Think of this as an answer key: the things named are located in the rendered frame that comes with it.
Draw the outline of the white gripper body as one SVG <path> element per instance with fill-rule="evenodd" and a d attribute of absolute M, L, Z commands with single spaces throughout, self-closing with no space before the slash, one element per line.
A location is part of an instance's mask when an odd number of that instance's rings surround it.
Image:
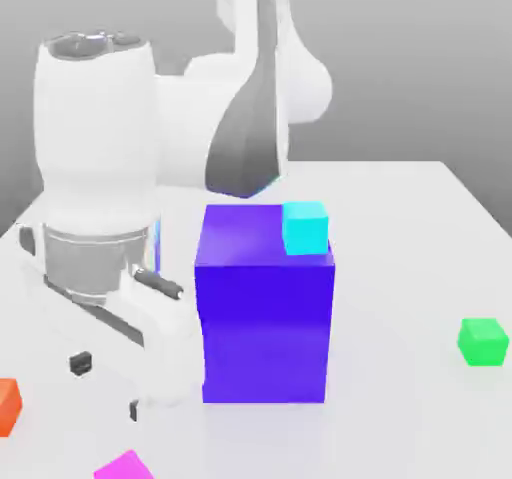
<path fill-rule="evenodd" d="M 201 323 L 194 305 L 136 280 L 125 268 L 103 306 L 85 305 L 54 286 L 35 263 L 22 266 L 32 307 L 48 326 L 137 388 L 145 404 L 170 406 L 201 396 Z"/>

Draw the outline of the small magenta cube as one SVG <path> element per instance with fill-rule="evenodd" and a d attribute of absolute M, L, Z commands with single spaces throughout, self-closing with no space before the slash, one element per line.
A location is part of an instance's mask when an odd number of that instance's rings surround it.
<path fill-rule="evenodd" d="M 93 479 L 154 479 L 134 450 L 129 450 L 93 473 Z"/>

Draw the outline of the small orange cube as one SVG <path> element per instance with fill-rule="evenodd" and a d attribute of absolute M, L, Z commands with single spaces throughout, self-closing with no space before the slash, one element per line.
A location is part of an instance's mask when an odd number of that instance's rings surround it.
<path fill-rule="evenodd" d="M 0 378 L 0 437 L 8 437 L 22 410 L 22 397 L 14 378 Z"/>

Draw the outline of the small cyan cube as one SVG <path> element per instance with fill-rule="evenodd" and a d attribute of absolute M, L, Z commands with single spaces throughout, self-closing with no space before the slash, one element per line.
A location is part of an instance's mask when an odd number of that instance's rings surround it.
<path fill-rule="evenodd" d="M 282 204 L 282 239 L 288 255 L 325 255 L 329 216 L 320 201 Z"/>

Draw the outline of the small green cube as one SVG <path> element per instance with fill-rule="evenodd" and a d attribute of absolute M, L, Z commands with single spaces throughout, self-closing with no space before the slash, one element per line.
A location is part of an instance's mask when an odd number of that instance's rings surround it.
<path fill-rule="evenodd" d="M 457 345 L 470 366 L 502 366 L 510 338 L 496 318 L 464 318 Z"/>

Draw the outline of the large purple box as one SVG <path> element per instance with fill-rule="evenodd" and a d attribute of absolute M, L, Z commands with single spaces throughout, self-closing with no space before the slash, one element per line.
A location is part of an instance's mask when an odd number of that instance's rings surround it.
<path fill-rule="evenodd" d="M 209 404 L 325 399 L 336 264 L 290 255 L 279 205 L 207 205 L 195 287 Z"/>

